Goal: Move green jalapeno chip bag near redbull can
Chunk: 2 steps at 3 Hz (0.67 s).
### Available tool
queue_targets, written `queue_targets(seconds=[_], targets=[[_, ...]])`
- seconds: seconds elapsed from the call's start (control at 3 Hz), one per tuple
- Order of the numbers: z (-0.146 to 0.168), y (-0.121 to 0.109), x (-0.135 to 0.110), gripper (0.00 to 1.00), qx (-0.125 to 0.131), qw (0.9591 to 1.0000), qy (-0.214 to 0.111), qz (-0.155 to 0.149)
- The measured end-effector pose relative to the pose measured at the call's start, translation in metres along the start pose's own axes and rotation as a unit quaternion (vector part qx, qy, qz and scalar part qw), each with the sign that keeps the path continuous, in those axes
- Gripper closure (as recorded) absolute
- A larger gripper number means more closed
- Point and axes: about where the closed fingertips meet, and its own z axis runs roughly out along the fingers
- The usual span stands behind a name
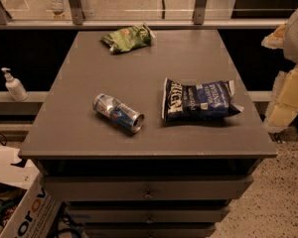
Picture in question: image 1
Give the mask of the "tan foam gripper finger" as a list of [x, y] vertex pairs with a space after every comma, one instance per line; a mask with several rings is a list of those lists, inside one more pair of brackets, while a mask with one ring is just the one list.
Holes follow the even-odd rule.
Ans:
[[298, 115], [298, 64], [289, 72], [279, 71], [273, 84], [271, 101], [265, 111], [263, 127], [280, 133]]
[[286, 23], [280, 25], [278, 28], [274, 30], [273, 33], [266, 36], [262, 40], [261, 45], [265, 48], [272, 49], [272, 50], [283, 49], [286, 27], [287, 27]]

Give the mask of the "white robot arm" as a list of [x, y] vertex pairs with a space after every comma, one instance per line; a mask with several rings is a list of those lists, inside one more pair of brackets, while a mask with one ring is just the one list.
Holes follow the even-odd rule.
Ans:
[[261, 45], [272, 50], [282, 49], [284, 57], [295, 63], [289, 72], [278, 72], [265, 112], [263, 127], [269, 133], [280, 133], [298, 115], [298, 8]]

